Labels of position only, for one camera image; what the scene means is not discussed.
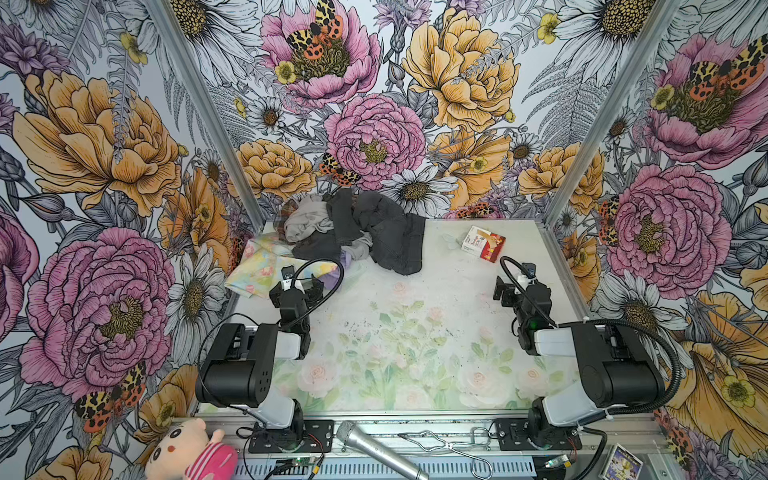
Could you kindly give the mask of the lavender purple cloth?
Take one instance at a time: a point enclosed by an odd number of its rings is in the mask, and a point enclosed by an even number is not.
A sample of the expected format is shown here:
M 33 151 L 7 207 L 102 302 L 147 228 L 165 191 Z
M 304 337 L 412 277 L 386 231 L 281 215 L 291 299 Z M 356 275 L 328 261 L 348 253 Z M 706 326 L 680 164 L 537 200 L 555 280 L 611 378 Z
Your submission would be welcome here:
M 344 270 L 348 270 L 353 262 L 353 258 L 347 251 L 342 250 L 339 262 L 342 264 Z

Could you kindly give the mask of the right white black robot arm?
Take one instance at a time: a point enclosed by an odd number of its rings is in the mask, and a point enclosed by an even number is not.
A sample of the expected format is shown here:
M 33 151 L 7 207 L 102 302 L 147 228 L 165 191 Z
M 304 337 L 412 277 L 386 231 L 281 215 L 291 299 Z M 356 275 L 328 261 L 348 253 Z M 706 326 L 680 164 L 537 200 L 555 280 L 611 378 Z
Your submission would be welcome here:
M 579 444 L 580 426 L 654 410 L 665 398 L 665 381 L 639 338 L 649 332 L 618 320 L 554 325 L 548 318 L 551 289 L 537 281 L 523 286 L 497 277 L 493 298 L 513 310 L 512 332 L 526 354 L 572 358 L 578 370 L 574 384 L 533 400 L 526 419 L 497 422 L 502 448 Z

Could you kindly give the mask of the pastel floral patterned cloth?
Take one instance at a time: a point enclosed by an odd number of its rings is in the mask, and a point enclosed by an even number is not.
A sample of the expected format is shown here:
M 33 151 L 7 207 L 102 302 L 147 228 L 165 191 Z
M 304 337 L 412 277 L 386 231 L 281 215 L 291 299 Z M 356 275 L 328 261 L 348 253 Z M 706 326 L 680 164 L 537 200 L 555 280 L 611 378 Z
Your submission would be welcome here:
M 306 260 L 295 258 L 290 245 L 281 241 L 277 233 L 263 234 L 250 239 L 240 264 L 228 276 L 225 286 L 245 297 L 266 298 L 270 290 L 283 280 L 282 270 L 298 270 Z

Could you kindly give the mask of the light grey cloth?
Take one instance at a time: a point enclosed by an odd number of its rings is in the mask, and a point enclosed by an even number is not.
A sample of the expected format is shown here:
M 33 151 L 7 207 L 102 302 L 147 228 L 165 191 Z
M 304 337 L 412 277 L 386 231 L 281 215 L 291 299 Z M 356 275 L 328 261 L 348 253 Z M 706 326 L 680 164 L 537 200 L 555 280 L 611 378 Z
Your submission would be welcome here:
M 310 194 L 301 199 L 298 208 L 291 213 L 283 226 L 284 236 L 288 243 L 298 244 L 307 240 L 314 233 L 327 234 L 334 230 L 327 203 L 318 194 Z M 343 244 L 341 250 L 352 260 L 363 260 L 370 254 L 373 245 L 371 236 L 363 233 L 361 237 Z

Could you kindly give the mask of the red white small box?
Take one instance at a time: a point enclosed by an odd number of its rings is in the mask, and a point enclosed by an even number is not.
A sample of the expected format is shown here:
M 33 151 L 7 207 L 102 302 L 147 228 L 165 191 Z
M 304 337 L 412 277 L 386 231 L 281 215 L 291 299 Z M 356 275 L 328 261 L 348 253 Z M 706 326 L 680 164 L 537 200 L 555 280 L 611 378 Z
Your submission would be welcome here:
M 461 250 L 490 263 L 499 258 L 506 238 L 489 230 L 472 226 L 461 243 Z

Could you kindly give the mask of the dark grey denim shorts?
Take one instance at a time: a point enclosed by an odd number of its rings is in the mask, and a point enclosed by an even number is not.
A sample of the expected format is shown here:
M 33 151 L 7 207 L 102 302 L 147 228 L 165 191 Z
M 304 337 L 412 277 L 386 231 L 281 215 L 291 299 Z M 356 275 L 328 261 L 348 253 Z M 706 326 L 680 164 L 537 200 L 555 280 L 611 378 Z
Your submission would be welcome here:
M 423 217 L 405 212 L 395 201 L 373 191 L 355 193 L 343 188 L 322 199 L 327 203 L 334 230 L 327 234 L 314 233 L 298 244 L 289 243 L 295 257 L 339 261 L 343 244 L 368 233 L 373 245 L 367 258 L 403 276 L 421 271 Z

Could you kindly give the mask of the silver microphone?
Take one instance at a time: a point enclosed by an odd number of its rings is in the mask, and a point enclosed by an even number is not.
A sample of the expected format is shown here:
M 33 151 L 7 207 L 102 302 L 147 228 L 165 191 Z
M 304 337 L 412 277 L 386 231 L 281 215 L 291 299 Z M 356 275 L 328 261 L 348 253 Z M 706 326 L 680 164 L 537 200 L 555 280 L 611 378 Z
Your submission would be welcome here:
M 355 422 L 343 421 L 336 432 L 346 448 L 364 453 L 382 465 L 409 480 L 429 480 L 429 474 L 421 467 L 398 454 L 383 443 L 361 430 Z

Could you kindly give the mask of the green circuit board left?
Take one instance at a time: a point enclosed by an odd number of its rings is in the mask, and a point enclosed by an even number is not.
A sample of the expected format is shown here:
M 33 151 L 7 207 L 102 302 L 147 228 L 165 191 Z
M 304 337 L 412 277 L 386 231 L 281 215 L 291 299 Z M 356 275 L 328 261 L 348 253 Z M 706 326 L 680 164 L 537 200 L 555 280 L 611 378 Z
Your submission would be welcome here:
M 323 461 L 323 457 L 284 459 L 278 461 L 275 468 L 279 474 L 305 474 L 310 471 L 318 471 Z

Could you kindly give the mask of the green circuit board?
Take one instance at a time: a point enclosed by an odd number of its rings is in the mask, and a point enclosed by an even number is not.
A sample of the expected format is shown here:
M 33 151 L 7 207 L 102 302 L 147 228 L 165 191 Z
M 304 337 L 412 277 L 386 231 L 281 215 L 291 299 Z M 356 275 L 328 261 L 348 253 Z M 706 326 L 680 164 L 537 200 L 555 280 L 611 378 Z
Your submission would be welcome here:
M 558 468 L 568 468 L 572 464 L 570 456 L 567 454 L 562 454 L 556 457 L 552 457 L 548 459 L 544 463 L 545 469 L 558 469 Z
M 323 457 L 284 459 L 278 461 L 275 468 L 279 474 L 305 474 L 310 471 L 318 471 L 323 461 Z

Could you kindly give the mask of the green circuit board right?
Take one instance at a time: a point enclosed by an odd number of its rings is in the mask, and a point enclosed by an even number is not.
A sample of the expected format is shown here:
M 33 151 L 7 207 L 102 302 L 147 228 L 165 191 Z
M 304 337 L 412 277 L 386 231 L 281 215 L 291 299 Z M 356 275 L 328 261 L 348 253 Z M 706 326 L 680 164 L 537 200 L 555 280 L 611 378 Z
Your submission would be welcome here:
M 544 463 L 545 469 L 558 469 L 558 468 L 568 468 L 572 464 L 570 456 L 567 454 L 562 454 L 556 457 L 552 457 L 548 459 Z

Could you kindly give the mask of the pink plush doll toy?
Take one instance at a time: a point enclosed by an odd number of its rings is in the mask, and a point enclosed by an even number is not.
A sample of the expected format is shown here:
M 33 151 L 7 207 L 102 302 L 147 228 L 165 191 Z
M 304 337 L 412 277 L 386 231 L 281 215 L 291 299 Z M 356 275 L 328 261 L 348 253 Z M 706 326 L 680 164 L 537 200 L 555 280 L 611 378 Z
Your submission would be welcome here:
M 232 479 L 238 463 L 235 448 L 223 442 L 225 431 L 208 434 L 203 419 L 193 418 L 170 429 L 150 454 L 145 476 L 152 480 Z

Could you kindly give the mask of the colourful card box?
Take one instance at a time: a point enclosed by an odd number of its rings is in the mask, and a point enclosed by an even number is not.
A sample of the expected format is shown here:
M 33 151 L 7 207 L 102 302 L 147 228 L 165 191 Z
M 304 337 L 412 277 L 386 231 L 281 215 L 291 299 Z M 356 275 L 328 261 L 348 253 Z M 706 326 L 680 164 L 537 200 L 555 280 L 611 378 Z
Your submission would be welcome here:
M 602 480 L 638 480 L 643 461 L 625 447 L 615 444 L 598 478 Z

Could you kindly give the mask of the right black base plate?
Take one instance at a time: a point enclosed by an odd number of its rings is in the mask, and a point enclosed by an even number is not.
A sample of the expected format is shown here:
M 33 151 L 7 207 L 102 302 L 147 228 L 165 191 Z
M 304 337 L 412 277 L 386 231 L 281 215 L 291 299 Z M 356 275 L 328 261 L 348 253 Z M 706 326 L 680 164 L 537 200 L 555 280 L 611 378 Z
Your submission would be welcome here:
M 530 426 L 522 418 L 498 418 L 492 423 L 502 451 L 580 450 L 582 442 L 575 428 Z

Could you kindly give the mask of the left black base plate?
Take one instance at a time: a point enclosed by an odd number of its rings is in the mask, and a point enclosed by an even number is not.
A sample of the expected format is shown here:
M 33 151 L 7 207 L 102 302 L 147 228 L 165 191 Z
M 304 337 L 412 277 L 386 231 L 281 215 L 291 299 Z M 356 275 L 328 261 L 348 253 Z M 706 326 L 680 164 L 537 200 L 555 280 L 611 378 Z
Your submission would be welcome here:
M 327 419 L 294 422 L 285 429 L 260 429 L 246 443 L 250 454 L 330 453 L 335 422 Z

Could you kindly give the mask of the right aluminium corner post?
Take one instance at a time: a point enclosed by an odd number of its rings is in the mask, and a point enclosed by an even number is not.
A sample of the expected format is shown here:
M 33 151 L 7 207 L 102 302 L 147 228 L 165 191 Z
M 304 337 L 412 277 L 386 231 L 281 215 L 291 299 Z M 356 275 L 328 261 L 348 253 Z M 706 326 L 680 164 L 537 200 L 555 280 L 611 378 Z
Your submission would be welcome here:
M 648 22 L 641 30 L 634 46 L 629 50 L 627 64 L 619 68 L 616 79 L 611 86 L 605 101 L 601 104 L 595 121 L 590 127 L 573 164 L 566 173 L 563 183 L 554 194 L 546 211 L 543 224 L 552 226 L 575 193 L 576 187 L 594 156 L 598 153 L 604 135 L 612 121 L 618 116 L 623 102 L 631 93 L 632 87 L 640 77 L 650 58 L 656 55 L 662 35 L 671 24 L 681 1 L 656 1 L 651 10 Z

